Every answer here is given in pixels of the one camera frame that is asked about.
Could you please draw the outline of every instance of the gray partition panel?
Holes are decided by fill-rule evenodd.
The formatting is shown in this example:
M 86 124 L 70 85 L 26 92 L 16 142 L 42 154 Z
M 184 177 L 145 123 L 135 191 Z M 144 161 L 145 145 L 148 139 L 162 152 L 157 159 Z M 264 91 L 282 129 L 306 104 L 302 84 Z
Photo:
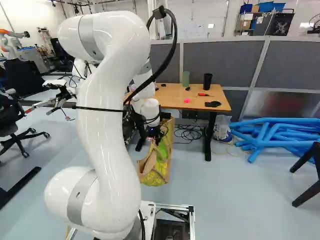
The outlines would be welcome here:
M 171 44 L 153 44 L 150 50 L 150 63 L 152 71 L 155 72 L 165 60 L 171 49 Z M 174 83 L 180 82 L 180 44 L 176 45 L 173 58 L 169 66 L 156 79 L 157 83 Z
M 320 42 L 271 41 L 256 87 L 320 90 Z
M 244 118 L 309 118 L 320 94 L 254 90 L 244 110 Z
M 230 113 L 221 113 L 225 115 L 232 116 L 231 121 L 232 122 L 237 122 L 242 110 L 242 107 L 244 106 L 245 99 L 247 96 L 247 91 L 241 91 L 241 90 L 224 90 L 224 94 L 226 96 L 226 99 L 228 99 L 228 102 L 231 106 L 232 112 Z M 182 111 L 182 118 L 194 118 L 192 115 L 193 111 L 189 110 L 183 110 Z M 202 120 L 208 120 L 209 119 L 209 114 L 210 112 L 208 111 L 198 111 L 197 112 L 197 119 L 202 119 Z
M 202 84 L 204 73 L 212 83 L 224 87 L 249 87 L 264 41 L 220 41 L 185 43 L 183 70 L 191 84 Z

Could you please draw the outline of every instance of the black strap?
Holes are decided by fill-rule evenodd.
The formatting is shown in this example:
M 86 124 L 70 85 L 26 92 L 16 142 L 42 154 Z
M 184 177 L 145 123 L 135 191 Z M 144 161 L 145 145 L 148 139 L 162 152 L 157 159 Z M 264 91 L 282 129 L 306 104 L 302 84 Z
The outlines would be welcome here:
M 83 110 L 93 110 L 93 111 L 103 111 L 103 112 L 117 112 L 117 113 L 123 112 L 123 110 L 118 110 L 118 109 L 106 109 L 106 108 L 96 108 L 96 107 L 86 107 L 86 106 L 72 106 L 72 109 L 83 109 Z

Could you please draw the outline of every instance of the wooden desk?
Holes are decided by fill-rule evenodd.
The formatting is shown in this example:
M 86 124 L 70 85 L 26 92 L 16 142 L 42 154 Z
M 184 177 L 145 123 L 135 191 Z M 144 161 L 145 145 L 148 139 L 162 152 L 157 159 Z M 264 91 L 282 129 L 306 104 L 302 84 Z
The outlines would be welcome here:
M 205 91 L 203 90 L 203 84 L 190 84 L 190 90 L 187 91 L 180 83 L 166 83 L 166 86 L 161 86 L 161 83 L 157 82 L 156 86 L 159 90 L 155 92 L 153 98 L 159 101 L 162 108 L 210 111 L 208 126 L 203 131 L 203 151 L 204 159 L 208 162 L 211 161 L 210 143 L 214 132 L 217 113 L 231 112 L 231 107 L 222 87 L 219 84 L 211 84 L 210 89 Z M 209 96 L 198 96 L 198 93 L 208 94 Z M 185 103 L 185 98 L 189 98 L 190 102 Z M 218 101 L 221 105 L 218 107 L 205 106 L 205 102 L 212 101 Z

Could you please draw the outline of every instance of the cubicle partition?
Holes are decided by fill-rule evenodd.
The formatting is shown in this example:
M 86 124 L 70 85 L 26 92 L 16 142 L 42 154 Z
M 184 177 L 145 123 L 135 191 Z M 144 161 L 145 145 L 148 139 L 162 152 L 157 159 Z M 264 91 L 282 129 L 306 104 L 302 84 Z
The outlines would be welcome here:
M 169 52 L 169 40 L 153 41 L 152 69 Z M 232 121 L 257 117 L 320 117 L 320 40 L 315 37 L 253 36 L 181 40 L 158 83 L 202 84 L 204 73 L 220 84 Z M 208 113 L 198 112 L 198 119 Z

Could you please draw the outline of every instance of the chair leg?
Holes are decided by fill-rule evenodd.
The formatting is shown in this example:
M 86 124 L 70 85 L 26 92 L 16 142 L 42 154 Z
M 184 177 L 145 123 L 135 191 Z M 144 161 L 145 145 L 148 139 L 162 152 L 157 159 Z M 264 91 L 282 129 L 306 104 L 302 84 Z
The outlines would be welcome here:
M 35 133 L 35 134 L 30 134 L 30 135 L 25 135 L 25 136 L 22 136 L 22 137 L 19 137 L 20 140 L 23 140 L 23 139 L 33 139 L 35 137 L 38 137 L 38 136 L 41 136 L 41 135 L 44 135 L 44 137 L 47 139 L 48 137 L 50 137 L 49 133 L 45 132 L 45 131 L 42 131 L 42 132 L 39 132 L 39 133 Z
M 18 147 L 19 147 L 19 149 L 20 149 L 20 151 L 21 151 L 21 154 L 22 154 L 25 158 L 29 157 L 29 153 L 26 152 L 26 150 L 24 149 L 24 147 L 23 147 L 22 144 L 21 144 L 21 141 L 20 141 L 19 139 L 17 139 L 15 143 L 18 145 Z
M 292 206 L 299 207 L 301 204 L 305 203 L 315 195 L 320 193 L 320 180 L 318 180 L 315 184 L 309 187 L 304 193 L 298 196 L 293 202 Z
M 9 148 L 11 148 L 11 146 L 15 144 L 15 141 L 13 141 L 12 139 L 9 139 L 7 141 L 2 141 L 1 144 L 3 148 L 0 151 L 0 155 L 4 154 Z
M 312 158 L 316 151 L 316 145 L 313 144 L 312 147 L 290 168 L 290 172 L 294 173 L 299 168 L 301 168 L 303 164 L 305 164 L 310 158 Z
M 34 130 L 33 128 L 29 127 L 27 129 L 27 131 L 20 133 L 19 135 L 17 135 L 17 137 L 23 137 L 23 136 L 27 135 L 28 133 L 33 132 L 33 130 Z

